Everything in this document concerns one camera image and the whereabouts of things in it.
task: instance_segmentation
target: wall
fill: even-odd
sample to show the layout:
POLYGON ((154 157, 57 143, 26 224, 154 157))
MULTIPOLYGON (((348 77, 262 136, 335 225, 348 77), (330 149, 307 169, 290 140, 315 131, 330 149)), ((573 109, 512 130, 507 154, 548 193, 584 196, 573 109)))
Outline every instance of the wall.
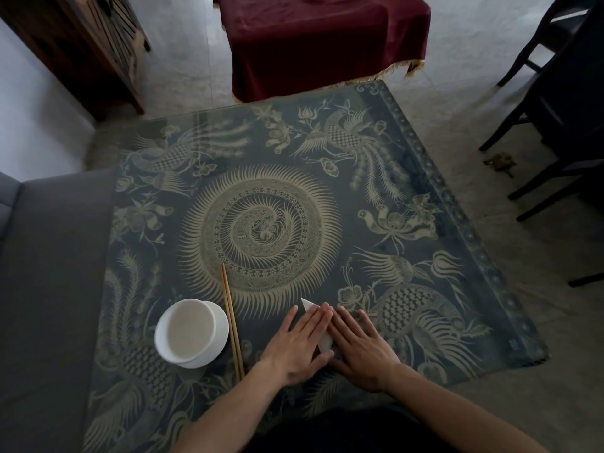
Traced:
POLYGON ((19 181, 75 173, 94 120, 0 20, 0 171, 19 181))

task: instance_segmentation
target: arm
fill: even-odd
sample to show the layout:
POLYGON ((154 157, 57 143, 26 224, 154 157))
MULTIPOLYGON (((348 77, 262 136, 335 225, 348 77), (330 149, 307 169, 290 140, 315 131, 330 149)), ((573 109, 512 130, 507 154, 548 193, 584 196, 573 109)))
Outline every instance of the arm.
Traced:
POLYGON ((238 385, 187 428, 171 453, 241 451, 279 390, 308 380, 327 364, 333 351, 314 359, 312 355, 327 329, 332 311, 327 304, 313 307, 289 330, 297 310, 295 306, 285 316, 260 361, 238 385))
POLYGON ((343 307, 328 327, 346 362, 331 365, 362 389, 386 392, 453 448, 463 453, 546 453, 517 428, 462 396, 421 377, 401 364, 365 312, 366 333, 343 307))

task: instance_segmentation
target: chopsticks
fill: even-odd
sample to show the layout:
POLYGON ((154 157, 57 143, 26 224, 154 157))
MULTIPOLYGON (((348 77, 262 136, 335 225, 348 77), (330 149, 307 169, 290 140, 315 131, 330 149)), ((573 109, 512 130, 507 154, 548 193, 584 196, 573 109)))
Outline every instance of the chopsticks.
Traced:
POLYGON ((235 360, 235 373, 238 383, 245 377, 243 369, 243 355, 241 354, 241 346, 239 345, 239 334, 237 333, 237 323, 235 322, 235 311, 232 308, 231 290, 228 287, 227 268, 224 263, 221 265, 222 287, 225 293, 226 317, 228 319, 228 334, 231 338, 231 348, 233 359, 235 360))

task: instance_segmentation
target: gray sofa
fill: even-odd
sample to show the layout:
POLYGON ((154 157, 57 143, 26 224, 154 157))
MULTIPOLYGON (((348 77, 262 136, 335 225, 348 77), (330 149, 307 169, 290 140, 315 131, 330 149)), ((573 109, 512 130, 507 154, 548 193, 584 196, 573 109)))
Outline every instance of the gray sofa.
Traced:
POLYGON ((79 452, 113 171, 0 173, 0 451, 79 452))

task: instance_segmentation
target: wooden cabinet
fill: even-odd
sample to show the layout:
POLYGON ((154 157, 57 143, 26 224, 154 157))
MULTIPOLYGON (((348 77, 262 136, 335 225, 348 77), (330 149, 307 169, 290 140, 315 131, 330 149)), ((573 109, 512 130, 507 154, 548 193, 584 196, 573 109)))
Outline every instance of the wooden cabinet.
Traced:
POLYGON ((100 121, 137 92, 147 38, 127 0, 0 0, 0 15, 100 121))

